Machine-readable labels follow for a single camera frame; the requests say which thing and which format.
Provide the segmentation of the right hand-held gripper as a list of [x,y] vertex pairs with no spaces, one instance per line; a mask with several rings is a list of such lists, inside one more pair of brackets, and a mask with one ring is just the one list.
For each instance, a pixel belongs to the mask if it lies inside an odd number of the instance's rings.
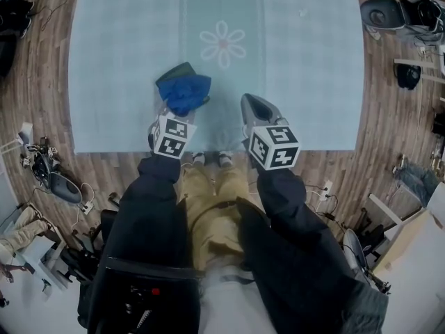
[[280,110],[264,98],[244,94],[241,98],[244,122],[243,145],[264,170],[293,168],[300,142]]

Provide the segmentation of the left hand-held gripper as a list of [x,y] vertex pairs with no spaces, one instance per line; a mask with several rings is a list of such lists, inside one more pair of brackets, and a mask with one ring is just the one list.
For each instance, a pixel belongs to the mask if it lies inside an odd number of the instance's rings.
[[149,146],[154,154],[181,159],[197,127],[173,113],[158,115],[149,128]]

